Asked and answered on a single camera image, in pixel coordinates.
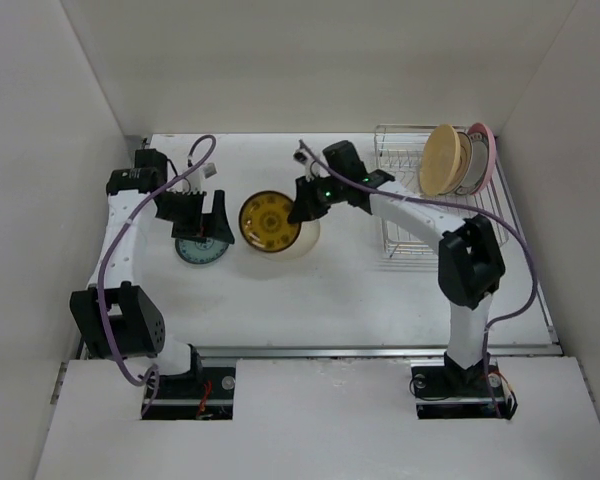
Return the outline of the small brown plate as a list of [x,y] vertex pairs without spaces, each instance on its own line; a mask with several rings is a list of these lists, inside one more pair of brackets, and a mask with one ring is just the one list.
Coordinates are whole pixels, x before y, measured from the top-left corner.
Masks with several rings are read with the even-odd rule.
[[242,204],[238,224],[242,238],[259,252],[274,254],[290,248],[301,231],[288,222],[293,201],[285,194],[265,190],[256,192]]

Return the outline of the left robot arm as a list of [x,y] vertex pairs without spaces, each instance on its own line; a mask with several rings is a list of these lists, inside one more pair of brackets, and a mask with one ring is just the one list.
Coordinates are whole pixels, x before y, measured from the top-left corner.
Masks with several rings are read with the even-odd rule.
[[205,162],[179,174],[162,152],[140,149],[133,167],[113,171],[107,182],[108,221],[99,260],[86,288],[72,292],[69,306],[91,355],[120,367],[129,358],[150,360],[145,374],[123,372],[132,384],[169,378],[185,397],[203,387],[196,348],[167,334],[162,313],[141,283],[155,220],[170,224],[176,255],[188,265],[211,264],[234,244],[224,191],[214,192],[210,211],[203,209],[202,183],[216,172]]

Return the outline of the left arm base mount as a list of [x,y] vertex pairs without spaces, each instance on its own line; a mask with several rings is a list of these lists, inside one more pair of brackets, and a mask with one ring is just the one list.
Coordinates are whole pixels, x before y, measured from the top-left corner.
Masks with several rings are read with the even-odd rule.
[[233,419],[236,368],[204,367],[202,374],[161,376],[157,395],[145,390],[141,419],[229,421]]

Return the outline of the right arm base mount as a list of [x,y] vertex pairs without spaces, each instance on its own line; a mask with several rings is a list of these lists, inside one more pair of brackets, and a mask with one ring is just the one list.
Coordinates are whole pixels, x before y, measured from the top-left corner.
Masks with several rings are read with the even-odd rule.
[[486,375],[481,365],[468,371],[434,363],[411,365],[409,390],[419,420],[504,419],[518,410],[516,394],[491,362]]

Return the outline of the cream white plate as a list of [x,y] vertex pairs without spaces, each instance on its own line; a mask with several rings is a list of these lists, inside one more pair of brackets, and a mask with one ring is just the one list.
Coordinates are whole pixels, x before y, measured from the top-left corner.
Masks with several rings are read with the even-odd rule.
[[299,224],[284,221],[276,232],[256,230],[247,234],[247,240],[264,258],[282,262],[308,254],[317,244],[320,233],[319,220]]

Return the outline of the white patterned plate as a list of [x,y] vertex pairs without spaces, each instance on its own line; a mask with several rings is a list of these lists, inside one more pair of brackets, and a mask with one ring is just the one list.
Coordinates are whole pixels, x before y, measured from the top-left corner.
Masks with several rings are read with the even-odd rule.
[[473,187],[472,182],[467,179],[467,175],[470,173],[473,146],[466,133],[458,132],[458,137],[460,142],[460,164],[448,188],[448,193],[466,195]]

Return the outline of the yellow wooden plate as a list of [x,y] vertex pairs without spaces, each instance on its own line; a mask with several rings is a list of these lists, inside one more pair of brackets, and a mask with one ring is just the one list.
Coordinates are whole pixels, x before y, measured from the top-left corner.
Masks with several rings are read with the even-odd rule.
[[449,124],[437,126],[422,152],[419,183],[427,196],[442,194],[451,185],[460,165],[460,139]]

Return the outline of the blue floral plate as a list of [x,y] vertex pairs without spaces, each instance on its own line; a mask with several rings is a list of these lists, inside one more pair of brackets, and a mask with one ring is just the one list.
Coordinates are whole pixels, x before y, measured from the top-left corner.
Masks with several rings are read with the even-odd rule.
[[194,266],[204,266],[219,260],[228,250],[229,244],[214,239],[204,242],[176,239],[175,251],[185,263]]

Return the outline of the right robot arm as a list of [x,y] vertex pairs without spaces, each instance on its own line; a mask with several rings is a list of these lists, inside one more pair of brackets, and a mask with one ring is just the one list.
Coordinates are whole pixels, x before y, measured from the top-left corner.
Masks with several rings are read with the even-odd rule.
[[420,198],[381,169],[367,170],[354,145],[339,141],[316,155],[301,142],[294,154],[305,172],[295,181],[288,221],[300,224],[324,217],[346,203],[393,223],[429,247],[437,258],[437,283],[451,308],[450,338],[443,369],[445,386],[467,393],[488,365],[488,314],[505,273],[491,221],[478,213],[462,218]]

